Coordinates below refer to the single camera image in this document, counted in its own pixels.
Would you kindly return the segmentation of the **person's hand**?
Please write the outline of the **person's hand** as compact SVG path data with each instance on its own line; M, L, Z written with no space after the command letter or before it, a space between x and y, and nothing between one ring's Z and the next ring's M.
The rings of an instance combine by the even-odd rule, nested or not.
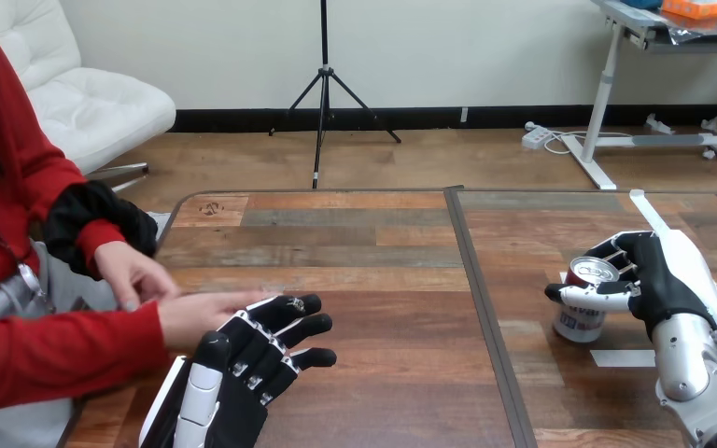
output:
M180 296L178 285L161 264L127 243L100 245L94 251L94 263L126 311L135 311L147 301Z
M243 290L162 299L158 302L158 317L164 346L172 353L192 353L208 331L219 329L247 306L280 294Z

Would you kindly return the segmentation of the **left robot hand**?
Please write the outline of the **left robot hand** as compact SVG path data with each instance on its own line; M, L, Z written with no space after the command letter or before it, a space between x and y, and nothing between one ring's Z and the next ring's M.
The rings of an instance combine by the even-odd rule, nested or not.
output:
M316 294L280 295L237 311L177 357L143 423L141 447L252 447L268 406L310 368L337 361L327 348L295 347L331 330Z

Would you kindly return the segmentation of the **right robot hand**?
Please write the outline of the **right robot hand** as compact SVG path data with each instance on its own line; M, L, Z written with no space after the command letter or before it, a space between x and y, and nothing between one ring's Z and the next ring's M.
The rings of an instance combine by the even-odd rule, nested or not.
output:
M550 284L545 296L568 307L607 313L630 312L645 325L647 335L674 315L704 318L717 330L717 292L700 256L687 258L693 242L681 231L665 237L653 231L622 231L584 254L610 263L619 278L596 284Z

